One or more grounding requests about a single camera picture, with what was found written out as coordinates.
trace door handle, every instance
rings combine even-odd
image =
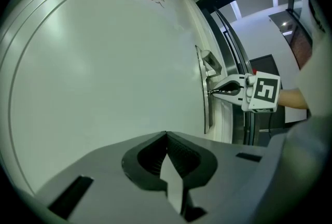
[[[201,56],[205,64],[208,64],[212,70],[208,70],[206,72],[206,76],[208,78],[219,76],[222,73],[223,67],[218,62],[217,58],[214,56],[214,54],[209,50],[203,50],[201,51]]]

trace white wall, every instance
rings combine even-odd
[[[294,89],[295,77],[299,72],[297,62],[279,28],[268,17],[282,10],[283,6],[266,9],[237,20],[231,23],[231,26],[237,33],[248,58],[251,60],[271,54],[281,76],[283,89]],[[305,118],[306,110],[285,108],[286,122]]]
[[[309,0],[303,0],[303,7],[300,15],[300,22],[307,32],[312,35],[313,26],[311,21],[311,14],[309,8]]]

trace human arm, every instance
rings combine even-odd
[[[278,104],[295,109],[308,109],[305,98],[299,89],[280,90]]]

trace ceiling light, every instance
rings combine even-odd
[[[230,3],[230,5],[234,11],[236,19],[237,20],[242,19],[238,3],[236,1],[234,1],[234,2]]]
[[[287,32],[284,32],[282,35],[286,36],[286,35],[290,35],[292,33],[293,33],[293,31],[287,31]]]

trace black cable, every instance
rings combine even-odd
[[[272,120],[272,114],[273,113],[270,113],[270,117],[269,117],[269,136],[270,136],[270,139],[271,139],[271,120]]]

